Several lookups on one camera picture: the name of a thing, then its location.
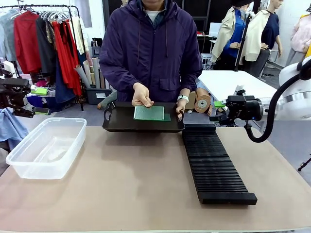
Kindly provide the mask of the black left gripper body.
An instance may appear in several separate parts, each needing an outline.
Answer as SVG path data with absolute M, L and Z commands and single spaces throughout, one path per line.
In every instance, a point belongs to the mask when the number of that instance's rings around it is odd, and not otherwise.
M 1 89 L 0 90 L 0 108 L 22 108 L 27 105 L 27 90 Z

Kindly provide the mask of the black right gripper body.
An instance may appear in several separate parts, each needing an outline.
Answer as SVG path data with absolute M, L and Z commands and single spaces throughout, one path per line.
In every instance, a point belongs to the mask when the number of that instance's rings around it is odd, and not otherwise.
M 262 119 L 262 102 L 254 96 L 228 96 L 228 114 L 230 119 L 244 121 Z

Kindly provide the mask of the person's left hand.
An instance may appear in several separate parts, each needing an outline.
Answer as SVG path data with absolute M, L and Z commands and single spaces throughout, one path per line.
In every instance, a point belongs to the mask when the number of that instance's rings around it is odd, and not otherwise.
M 184 114 L 187 103 L 188 102 L 186 99 L 180 99 L 177 101 L 176 114 L 179 120 L 182 119 L 182 115 Z

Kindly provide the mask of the person's right hand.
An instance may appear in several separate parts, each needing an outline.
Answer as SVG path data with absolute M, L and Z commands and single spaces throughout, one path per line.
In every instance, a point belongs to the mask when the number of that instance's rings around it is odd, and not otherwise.
M 133 106 L 143 105 L 149 108 L 154 104 L 154 102 L 151 101 L 151 99 L 149 98 L 149 90 L 146 86 L 144 86 L 141 83 L 134 83 L 133 90 L 134 90 L 132 99 Z

